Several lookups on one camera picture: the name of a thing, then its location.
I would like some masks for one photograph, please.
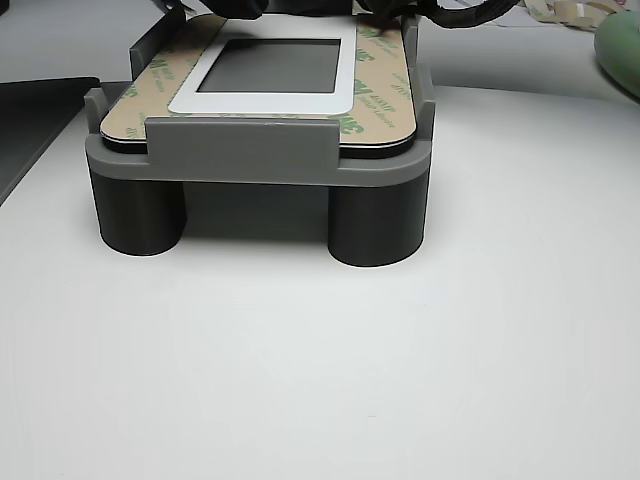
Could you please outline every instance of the white table surface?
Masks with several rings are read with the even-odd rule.
[[[640,478],[640,110],[437,99],[425,243],[378,269],[321,189],[113,252],[76,118],[0,208],[0,478]]]

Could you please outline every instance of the dark gray cylindrical leg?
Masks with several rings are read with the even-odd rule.
[[[389,187],[331,187],[329,251],[358,267],[399,262],[424,236],[429,172]]]
[[[116,180],[89,170],[104,242],[127,255],[174,247],[187,220],[182,182]]]

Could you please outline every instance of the black cable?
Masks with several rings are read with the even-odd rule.
[[[448,10],[438,5],[437,0],[418,0],[416,5],[404,5],[391,12],[392,17],[415,14],[428,18],[443,28],[471,28],[501,17],[520,0],[486,0],[480,5]]]

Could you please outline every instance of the green object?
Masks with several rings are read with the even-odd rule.
[[[607,17],[596,31],[595,49],[602,68],[640,98],[640,12]]]

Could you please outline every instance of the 3d printed holder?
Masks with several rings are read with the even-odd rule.
[[[184,23],[175,8],[131,48],[134,79]],[[338,120],[264,118],[148,118],[148,153],[118,153],[100,134],[104,92],[91,90],[85,147],[104,242],[129,255],[175,246],[187,219],[183,182],[321,185],[336,259],[364,267],[410,256],[424,234],[435,102],[429,72],[416,64],[415,17],[402,19],[402,33],[417,131],[389,158],[341,157]]]

